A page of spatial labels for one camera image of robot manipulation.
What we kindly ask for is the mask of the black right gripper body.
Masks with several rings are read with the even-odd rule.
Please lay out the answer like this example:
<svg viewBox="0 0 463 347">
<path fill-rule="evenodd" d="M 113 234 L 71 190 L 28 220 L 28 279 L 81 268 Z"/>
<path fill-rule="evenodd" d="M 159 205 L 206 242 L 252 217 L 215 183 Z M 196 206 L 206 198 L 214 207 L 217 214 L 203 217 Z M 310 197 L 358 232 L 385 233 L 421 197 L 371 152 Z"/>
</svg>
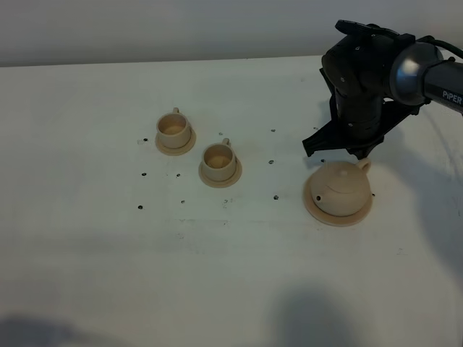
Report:
<svg viewBox="0 0 463 347">
<path fill-rule="evenodd" d="M 383 97 L 373 94 L 348 98 L 334 87 L 323 69 L 320 73 L 331 91 L 331 121 L 337 122 L 347 141 L 345 150 L 356 144 L 381 144 L 385 135 L 394 127 L 420 111 L 419 106 L 408 106 L 395 100 L 386 101 Z"/>
</svg>

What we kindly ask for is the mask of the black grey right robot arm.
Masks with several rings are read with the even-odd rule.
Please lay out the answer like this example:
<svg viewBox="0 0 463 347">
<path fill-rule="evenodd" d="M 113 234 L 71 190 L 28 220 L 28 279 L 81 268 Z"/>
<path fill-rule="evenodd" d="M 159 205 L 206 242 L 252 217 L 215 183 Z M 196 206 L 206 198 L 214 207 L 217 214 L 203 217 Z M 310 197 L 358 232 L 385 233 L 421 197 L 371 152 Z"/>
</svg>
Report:
<svg viewBox="0 0 463 347">
<path fill-rule="evenodd" d="M 330 121 L 303 140 L 308 156 L 345 149 L 361 160 L 432 101 L 462 112 L 462 50 L 428 35 L 339 20 L 345 36 L 322 57 Z"/>
</svg>

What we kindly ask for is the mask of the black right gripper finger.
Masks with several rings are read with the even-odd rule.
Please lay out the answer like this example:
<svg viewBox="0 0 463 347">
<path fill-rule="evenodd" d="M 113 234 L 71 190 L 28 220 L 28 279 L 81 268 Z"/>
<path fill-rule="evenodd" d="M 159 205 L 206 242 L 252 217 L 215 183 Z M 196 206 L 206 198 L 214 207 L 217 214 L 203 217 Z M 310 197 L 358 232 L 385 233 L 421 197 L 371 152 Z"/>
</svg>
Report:
<svg viewBox="0 0 463 347">
<path fill-rule="evenodd" d="M 324 150 L 340 150 L 347 147 L 347 141 L 336 121 L 329 121 L 315 134 L 302 141 L 307 157 Z"/>
<path fill-rule="evenodd" d="M 379 145 L 379 142 L 372 142 L 367 144 L 356 144 L 349 146 L 347 152 L 351 155 L 354 155 L 358 160 L 367 158 L 371 151 Z"/>
</svg>

